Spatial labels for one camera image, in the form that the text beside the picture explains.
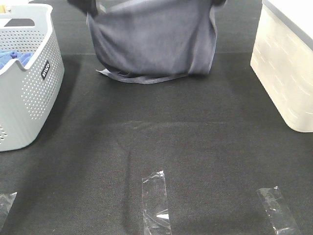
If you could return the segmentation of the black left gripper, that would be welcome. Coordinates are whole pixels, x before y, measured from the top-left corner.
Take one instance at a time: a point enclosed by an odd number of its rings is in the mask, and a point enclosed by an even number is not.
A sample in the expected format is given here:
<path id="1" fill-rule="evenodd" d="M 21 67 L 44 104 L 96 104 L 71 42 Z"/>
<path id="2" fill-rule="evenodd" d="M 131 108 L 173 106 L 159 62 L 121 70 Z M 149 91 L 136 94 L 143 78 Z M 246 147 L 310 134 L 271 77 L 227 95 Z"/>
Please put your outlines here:
<path id="1" fill-rule="evenodd" d="M 96 0 L 67 0 L 67 2 L 79 9 L 85 15 L 97 15 L 97 1 Z"/>

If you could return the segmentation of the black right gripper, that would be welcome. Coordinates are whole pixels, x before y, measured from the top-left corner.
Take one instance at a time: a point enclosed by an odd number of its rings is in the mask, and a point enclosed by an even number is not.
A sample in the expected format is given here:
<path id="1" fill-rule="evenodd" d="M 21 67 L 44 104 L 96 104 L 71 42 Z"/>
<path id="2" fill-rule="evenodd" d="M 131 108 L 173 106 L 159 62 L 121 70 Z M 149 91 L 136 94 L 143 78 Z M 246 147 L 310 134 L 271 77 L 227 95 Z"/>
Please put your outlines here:
<path id="1" fill-rule="evenodd" d="M 226 3 L 226 0 L 212 0 L 212 4 L 214 7 L 222 7 Z"/>

